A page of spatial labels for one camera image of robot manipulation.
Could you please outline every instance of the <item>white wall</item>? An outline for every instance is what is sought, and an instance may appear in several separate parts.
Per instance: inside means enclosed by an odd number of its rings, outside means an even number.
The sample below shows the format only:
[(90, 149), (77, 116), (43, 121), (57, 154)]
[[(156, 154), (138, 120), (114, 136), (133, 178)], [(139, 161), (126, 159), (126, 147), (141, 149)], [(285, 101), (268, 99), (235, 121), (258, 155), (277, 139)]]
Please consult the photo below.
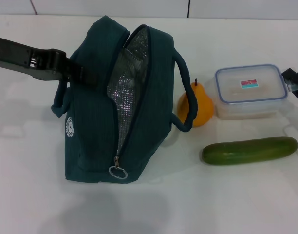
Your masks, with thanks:
[(34, 14), (29, 0), (0, 0), (0, 14)]
[(33, 0), (39, 14), (185, 18), (189, 0)]
[(189, 17), (298, 20), (298, 0), (191, 0)]

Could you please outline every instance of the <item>bag handle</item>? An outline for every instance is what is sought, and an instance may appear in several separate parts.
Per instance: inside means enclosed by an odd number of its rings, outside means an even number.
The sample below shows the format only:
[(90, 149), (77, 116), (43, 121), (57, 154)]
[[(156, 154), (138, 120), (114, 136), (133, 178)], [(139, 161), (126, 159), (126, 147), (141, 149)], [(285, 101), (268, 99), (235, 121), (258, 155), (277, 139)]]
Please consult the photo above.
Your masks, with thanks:
[(180, 75), (182, 77), (183, 85), (185, 88), (185, 92), (187, 94), (188, 103), (189, 103), (189, 113), (184, 124), (178, 119), (178, 117), (173, 113), (171, 117), (172, 123), (182, 132), (189, 132), (192, 128), (192, 122), (197, 116), (198, 112), (198, 102), (194, 92), (190, 86), (190, 75), (187, 65), (183, 59), (183, 57), (175, 50), (173, 56), (175, 62), (178, 65)]
[[(75, 61), (76, 57), (79, 54), (79, 49), (81, 46), (71, 55), (70, 60)], [(66, 81), (60, 81), (55, 98), (54, 103), (51, 107), (52, 112), (60, 118), (64, 113), (66, 113), (70, 107), (71, 101), (71, 93), (70, 88), (67, 88), (68, 83)]]

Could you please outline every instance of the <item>logo patch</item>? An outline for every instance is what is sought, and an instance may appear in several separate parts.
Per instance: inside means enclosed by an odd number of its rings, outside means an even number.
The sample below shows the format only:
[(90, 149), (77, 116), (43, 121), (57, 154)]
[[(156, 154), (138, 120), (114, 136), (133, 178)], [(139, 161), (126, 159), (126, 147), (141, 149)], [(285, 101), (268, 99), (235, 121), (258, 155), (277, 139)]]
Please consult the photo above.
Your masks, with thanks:
[(66, 134), (68, 137), (72, 137), (74, 133), (75, 133), (75, 130), (73, 128), (72, 118), (69, 117), (66, 121)]

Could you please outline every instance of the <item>zipper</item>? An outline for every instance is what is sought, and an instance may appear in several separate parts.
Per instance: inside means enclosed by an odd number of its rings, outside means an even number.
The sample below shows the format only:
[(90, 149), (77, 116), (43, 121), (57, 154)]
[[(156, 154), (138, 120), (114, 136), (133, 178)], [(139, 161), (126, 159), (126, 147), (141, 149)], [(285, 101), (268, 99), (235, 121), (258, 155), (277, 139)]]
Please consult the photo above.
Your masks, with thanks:
[[(147, 27), (145, 25), (141, 25), (139, 26), (133, 33), (132, 35), (128, 38), (128, 41), (125, 43), (124, 47), (123, 48), (126, 48), (129, 43), (131, 42), (131, 40), (137, 35), (137, 33), (143, 29), (144, 27)], [(139, 114), (139, 111), (140, 111), (140, 107), (141, 107), (141, 103), (143, 102), (143, 99), (144, 99), (144, 96), (145, 96), (145, 92), (147, 90), (147, 85), (148, 85), (148, 80), (149, 80), (149, 76), (150, 76), (150, 71), (151, 71), (151, 35), (150, 35), (150, 31), (149, 31), (149, 27), (146, 28), (147, 30), (147, 36), (148, 36), (148, 67), (147, 67), (147, 74), (146, 74), (146, 78), (145, 78), (145, 81), (144, 81), (144, 86), (143, 86), (143, 92), (139, 98), (139, 101), (137, 103), (137, 106), (136, 106), (136, 109), (135, 109), (135, 113), (134, 113), (134, 116), (131, 120), (131, 123), (130, 123), (130, 126), (129, 126), (129, 130), (124, 138), (124, 141), (123, 141), (123, 144), (122, 144), (122, 147), (120, 149), (120, 151), (118, 152), (118, 145), (119, 145), (119, 124), (118, 124), (118, 111), (117, 111), (117, 106), (116, 106), (116, 103), (115, 101), (108, 96), (108, 98), (111, 100), (111, 103), (113, 105), (113, 108), (114, 108), (114, 112), (113, 112), (113, 120), (114, 120), (114, 134), (115, 134), (115, 145), (116, 147), (114, 147), (114, 151), (113, 151), (113, 160), (114, 160), (114, 166), (111, 166), (109, 167), (108, 171), (110, 173), (110, 175), (112, 175), (113, 177), (117, 178), (117, 179), (126, 179), (128, 177), (128, 173), (127, 171), (125, 171), (125, 169), (121, 168), (120, 167), (120, 164), (119, 164), (119, 159), (120, 157), (122, 156), (123, 152), (125, 151), (126, 149), (126, 146), (127, 146), (127, 143), (128, 143), (128, 139), (130, 138), (130, 135), (131, 135), (131, 132), (132, 132), (132, 129), (135, 125), (135, 122), (137, 120), (137, 117), (138, 117), (138, 114)], [(114, 170), (119, 170), (121, 172), (123, 172), (124, 176), (118, 176), (116, 175), (114, 172)]]

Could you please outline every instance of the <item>plastic food container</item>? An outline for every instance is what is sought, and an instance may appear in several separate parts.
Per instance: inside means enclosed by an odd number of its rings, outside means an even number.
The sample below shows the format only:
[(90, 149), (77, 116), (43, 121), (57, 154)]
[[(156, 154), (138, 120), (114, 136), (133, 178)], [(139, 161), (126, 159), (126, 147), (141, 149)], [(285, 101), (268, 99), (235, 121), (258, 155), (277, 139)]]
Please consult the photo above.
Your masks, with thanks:
[(269, 117), (288, 95), (279, 69), (269, 64), (220, 69), (213, 84), (217, 115), (222, 119)]

